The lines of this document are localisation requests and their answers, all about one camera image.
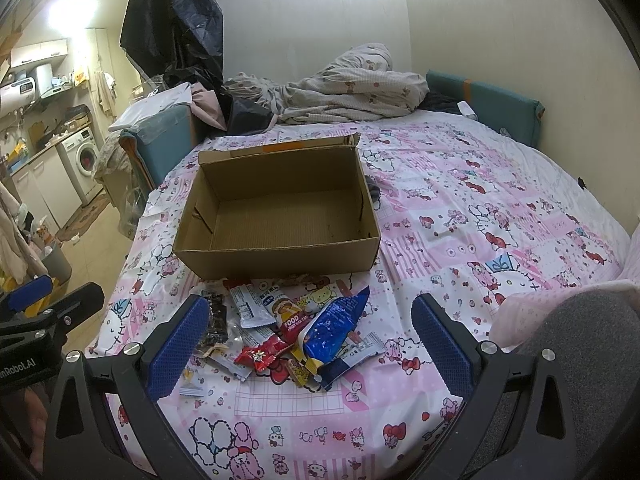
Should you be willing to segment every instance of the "blue textured pad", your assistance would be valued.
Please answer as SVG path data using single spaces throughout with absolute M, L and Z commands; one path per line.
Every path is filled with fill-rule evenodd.
M 474 380 L 473 367 L 465 353 L 420 296 L 414 300 L 411 319 L 449 391 L 467 400 L 474 392 Z
M 13 312 L 22 312 L 36 301 L 51 294 L 52 290 L 53 282 L 49 276 L 44 274 L 10 292 L 7 306 Z
M 149 365 L 146 394 L 151 400 L 171 394 L 208 325 L 209 301 L 198 298 Z

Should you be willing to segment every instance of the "cardboard box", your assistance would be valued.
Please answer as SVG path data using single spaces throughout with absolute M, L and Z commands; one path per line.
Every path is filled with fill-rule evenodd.
M 380 230 L 357 142 L 200 152 L 175 254 L 203 280 L 369 270 Z

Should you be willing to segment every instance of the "black plastic sheet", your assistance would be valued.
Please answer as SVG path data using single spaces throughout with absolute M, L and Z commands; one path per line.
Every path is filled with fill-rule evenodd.
M 273 114 L 222 88 L 224 20 L 216 0 L 129 0 L 120 46 L 146 77 L 215 90 L 228 135 L 264 131 Z

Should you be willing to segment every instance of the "blue gripper pad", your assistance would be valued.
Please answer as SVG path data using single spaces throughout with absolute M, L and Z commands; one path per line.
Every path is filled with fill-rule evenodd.
M 167 323 L 158 325 L 147 338 L 145 354 L 148 349 L 152 350 L 148 346 L 153 346 L 153 339 L 163 336 L 162 332 L 170 328 L 163 325 L 175 325 L 147 367 L 146 394 L 151 400 L 166 397 L 174 390 L 194 348 L 209 325 L 209 312 L 209 301 L 191 294 L 178 312 Z
M 431 294 L 414 299 L 411 320 L 449 391 L 467 400 L 481 371 L 476 338 L 462 323 L 451 320 Z
M 13 312 L 22 312 L 36 301 L 51 294 L 52 290 L 53 282 L 49 276 L 44 274 L 29 283 L 25 283 L 20 288 L 9 292 L 6 299 L 7 307 Z

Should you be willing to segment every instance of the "bed sheet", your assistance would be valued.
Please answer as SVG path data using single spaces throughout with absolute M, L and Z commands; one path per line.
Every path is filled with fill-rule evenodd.
M 207 394 L 174 391 L 159 405 L 212 478 L 392 476 L 430 448 L 460 405 L 412 328 L 416 295 L 433 294 L 482 340 L 508 295 L 612 280 L 622 269 L 629 237 L 593 196 L 541 153 L 482 124 L 420 110 L 374 123 L 279 126 L 207 140 L 150 195 L 87 355 L 144 341 L 195 287 L 221 287 L 201 283 L 172 254 L 199 150 L 356 132 L 365 171 L 382 192 L 378 258 L 370 272 L 318 277 L 301 292 L 332 283 L 349 294 L 369 285 L 358 330 L 375 331 L 385 352 L 329 392 L 297 388 L 282 363 L 241 383 L 192 358 Z M 110 405 L 132 459 L 149 468 L 117 397 Z

